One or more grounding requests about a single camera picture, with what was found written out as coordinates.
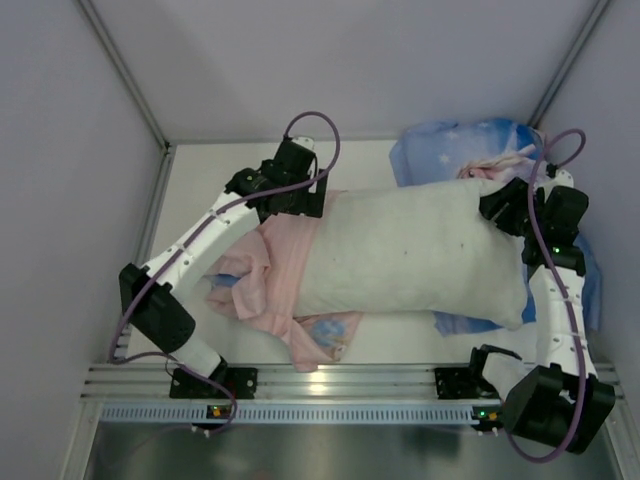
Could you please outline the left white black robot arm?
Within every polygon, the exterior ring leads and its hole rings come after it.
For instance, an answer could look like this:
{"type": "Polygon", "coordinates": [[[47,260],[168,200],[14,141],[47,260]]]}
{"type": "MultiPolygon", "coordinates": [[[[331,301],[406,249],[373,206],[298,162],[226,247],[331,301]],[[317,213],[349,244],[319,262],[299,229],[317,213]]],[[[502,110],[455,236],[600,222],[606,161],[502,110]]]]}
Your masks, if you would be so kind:
{"type": "Polygon", "coordinates": [[[196,333],[185,308],[191,290],[237,240],[269,217],[320,217],[327,179],[314,142],[284,137],[273,158],[257,169],[233,175],[199,221],[173,245],[142,266],[128,264],[119,274],[123,321],[198,381],[221,385],[227,363],[196,333]]]}

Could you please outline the white pillow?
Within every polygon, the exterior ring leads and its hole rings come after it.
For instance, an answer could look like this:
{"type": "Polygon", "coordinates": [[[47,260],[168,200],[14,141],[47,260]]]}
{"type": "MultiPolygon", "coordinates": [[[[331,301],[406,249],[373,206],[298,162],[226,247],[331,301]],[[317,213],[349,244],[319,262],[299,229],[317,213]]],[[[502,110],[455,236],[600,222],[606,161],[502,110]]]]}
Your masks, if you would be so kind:
{"type": "Polygon", "coordinates": [[[521,243],[479,210],[500,187],[467,179],[337,193],[313,236],[296,313],[431,311],[519,328],[521,243]]]}

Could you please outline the pink pillowcase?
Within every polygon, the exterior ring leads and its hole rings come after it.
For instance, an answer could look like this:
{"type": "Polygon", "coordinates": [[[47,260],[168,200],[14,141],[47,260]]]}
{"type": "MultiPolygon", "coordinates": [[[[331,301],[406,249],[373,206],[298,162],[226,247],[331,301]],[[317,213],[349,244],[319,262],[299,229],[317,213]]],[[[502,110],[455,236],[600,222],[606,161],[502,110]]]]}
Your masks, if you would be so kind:
{"type": "Polygon", "coordinates": [[[320,218],[269,217],[205,275],[211,309],[281,340],[302,372],[341,361],[363,316],[356,243],[329,230],[352,197],[330,191],[320,218]]]}

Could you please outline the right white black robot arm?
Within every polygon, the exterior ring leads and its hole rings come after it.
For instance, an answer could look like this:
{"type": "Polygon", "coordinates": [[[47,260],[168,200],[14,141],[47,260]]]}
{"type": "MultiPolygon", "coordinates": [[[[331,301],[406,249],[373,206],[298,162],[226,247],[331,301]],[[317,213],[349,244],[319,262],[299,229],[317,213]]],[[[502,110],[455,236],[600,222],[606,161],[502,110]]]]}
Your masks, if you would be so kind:
{"type": "Polygon", "coordinates": [[[536,361],[526,369],[518,354],[483,345],[473,349],[470,369],[498,395],[499,420],[511,444],[526,439],[550,447],[549,453],[533,456],[515,446],[534,464],[583,453],[616,402],[613,386],[593,367],[582,316],[586,264],[574,241],[588,206],[588,196],[571,186],[544,190],[519,178],[480,200],[486,220],[524,240],[522,260],[536,313],[536,361]]]}

